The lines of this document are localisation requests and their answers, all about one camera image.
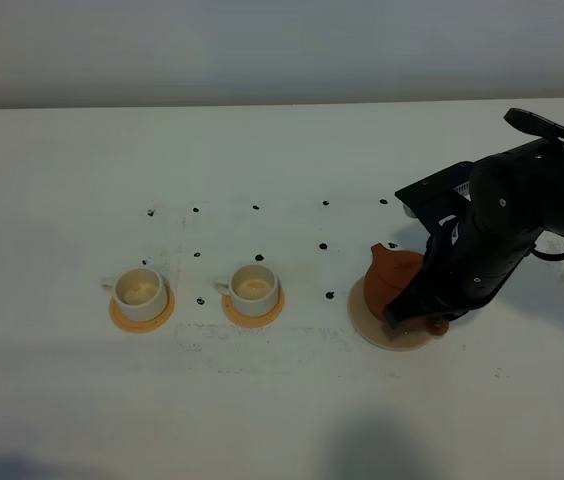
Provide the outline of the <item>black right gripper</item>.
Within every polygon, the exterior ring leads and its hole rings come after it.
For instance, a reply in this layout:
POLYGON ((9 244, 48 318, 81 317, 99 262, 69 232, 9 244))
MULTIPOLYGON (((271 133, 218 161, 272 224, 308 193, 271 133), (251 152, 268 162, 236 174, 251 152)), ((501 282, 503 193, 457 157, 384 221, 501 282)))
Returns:
POLYGON ((425 265, 383 309, 393 329, 446 332, 447 320, 488 304, 527 255, 527 233, 498 232, 470 214, 434 241, 425 265))

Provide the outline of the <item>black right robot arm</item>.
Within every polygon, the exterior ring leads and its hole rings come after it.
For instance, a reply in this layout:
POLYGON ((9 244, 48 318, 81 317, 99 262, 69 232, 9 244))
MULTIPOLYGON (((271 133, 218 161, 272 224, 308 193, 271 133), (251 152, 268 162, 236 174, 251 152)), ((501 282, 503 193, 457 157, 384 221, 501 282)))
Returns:
POLYGON ((453 321, 487 305, 545 231, 564 238, 564 126, 511 108, 504 116, 534 141, 461 162, 396 192, 429 233, 423 265, 381 317, 453 321))

